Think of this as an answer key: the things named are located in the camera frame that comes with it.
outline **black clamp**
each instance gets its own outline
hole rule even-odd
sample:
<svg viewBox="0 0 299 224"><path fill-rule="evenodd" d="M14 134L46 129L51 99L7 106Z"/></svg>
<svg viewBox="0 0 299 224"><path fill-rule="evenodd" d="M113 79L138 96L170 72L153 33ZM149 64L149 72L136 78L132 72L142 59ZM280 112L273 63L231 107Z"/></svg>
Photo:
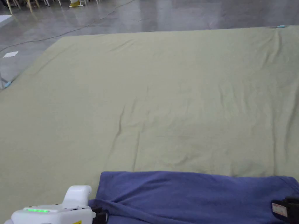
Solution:
<svg viewBox="0 0 299 224"><path fill-rule="evenodd" d="M102 208L92 208L92 211L96 213L95 218L92 220L92 224L106 224L108 222L108 210L103 210Z"/></svg>
<svg viewBox="0 0 299 224"><path fill-rule="evenodd" d="M284 200L272 200L273 215L290 224L299 224L299 198L286 197Z"/></svg>

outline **chair leg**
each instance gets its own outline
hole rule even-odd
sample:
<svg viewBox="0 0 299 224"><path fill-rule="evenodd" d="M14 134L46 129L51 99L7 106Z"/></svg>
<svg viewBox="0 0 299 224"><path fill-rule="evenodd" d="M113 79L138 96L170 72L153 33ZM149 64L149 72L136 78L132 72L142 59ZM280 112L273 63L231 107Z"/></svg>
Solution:
<svg viewBox="0 0 299 224"><path fill-rule="evenodd" d="M30 0L27 0L27 4L29 5L30 12L33 13L33 11L32 11L32 6L31 6L31 3L30 3Z"/></svg>
<svg viewBox="0 0 299 224"><path fill-rule="evenodd" d="M12 15L13 12L12 12L12 10L11 10L10 2L9 2L9 0L6 0L6 2L7 2L7 5L8 5L8 8L9 8L9 11L10 11L10 13L11 13L11 15Z"/></svg>
<svg viewBox="0 0 299 224"><path fill-rule="evenodd" d="M35 0L35 2L36 2L37 7L40 8L38 0Z"/></svg>
<svg viewBox="0 0 299 224"><path fill-rule="evenodd" d="M19 1L18 1L18 0L13 0L13 2L14 2L14 3L17 3L17 6L18 6L18 8L19 8L19 9L21 9L21 7L20 7L20 4L19 4Z"/></svg>

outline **white paper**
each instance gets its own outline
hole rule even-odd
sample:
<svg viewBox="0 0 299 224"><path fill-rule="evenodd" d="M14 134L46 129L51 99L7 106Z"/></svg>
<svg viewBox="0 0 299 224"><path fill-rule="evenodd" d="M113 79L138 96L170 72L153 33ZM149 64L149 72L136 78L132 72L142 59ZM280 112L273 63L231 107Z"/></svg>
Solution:
<svg viewBox="0 0 299 224"><path fill-rule="evenodd" d="M4 55L4 58L7 58L7 57L14 57L17 53L18 53L18 51L14 51L14 52L6 53L6 54Z"/></svg>
<svg viewBox="0 0 299 224"><path fill-rule="evenodd" d="M277 213L277 214L288 217L288 212L286 210L286 207L284 207L284 206L272 203L272 211Z"/></svg>

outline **green led light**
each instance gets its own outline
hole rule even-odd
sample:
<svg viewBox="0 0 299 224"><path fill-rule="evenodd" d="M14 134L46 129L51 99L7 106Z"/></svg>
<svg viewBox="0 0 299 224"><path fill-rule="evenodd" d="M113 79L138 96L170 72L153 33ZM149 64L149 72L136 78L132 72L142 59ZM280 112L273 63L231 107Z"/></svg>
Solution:
<svg viewBox="0 0 299 224"><path fill-rule="evenodd" d="M49 210L38 210L38 209L27 209L27 211L43 212L43 213L49 212Z"/></svg>

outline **white object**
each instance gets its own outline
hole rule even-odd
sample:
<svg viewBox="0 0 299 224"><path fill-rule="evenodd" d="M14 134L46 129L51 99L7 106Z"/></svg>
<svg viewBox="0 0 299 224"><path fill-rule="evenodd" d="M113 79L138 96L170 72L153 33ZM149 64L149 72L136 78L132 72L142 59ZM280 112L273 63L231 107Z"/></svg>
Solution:
<svg viewBox="0 0 299 224"><path fill-rule="evenodd" d="M282 206L282 205L278 205L278 204L275 204L275 203L272 203L272 211L277 213L277 214L280 214L280 215L283 215L285 217L288 217L288 212L286 210L286 207Z"/></svg>
<svg viewBox="0 0 299 224"><path fill-rule="evenodd" d="M14 51L14 52L6 53L6 54L4 55L4 58L14 57L17 53L18 53L18 51Z"/></svg>
<svg viewBox="0 0 299 224"><path fill-rule="evenodd" d="M11 21L13 21L13 17L11 15L0 15L0 27L6 25Z"/></svg>
<svg viewBox="0 0 299 224"><path fill-rule="evenodd" d="M4 224L92 224L96 213L87 206L90 193L90 186L71 186L62 204L25 207L15 211Z"/></svg>

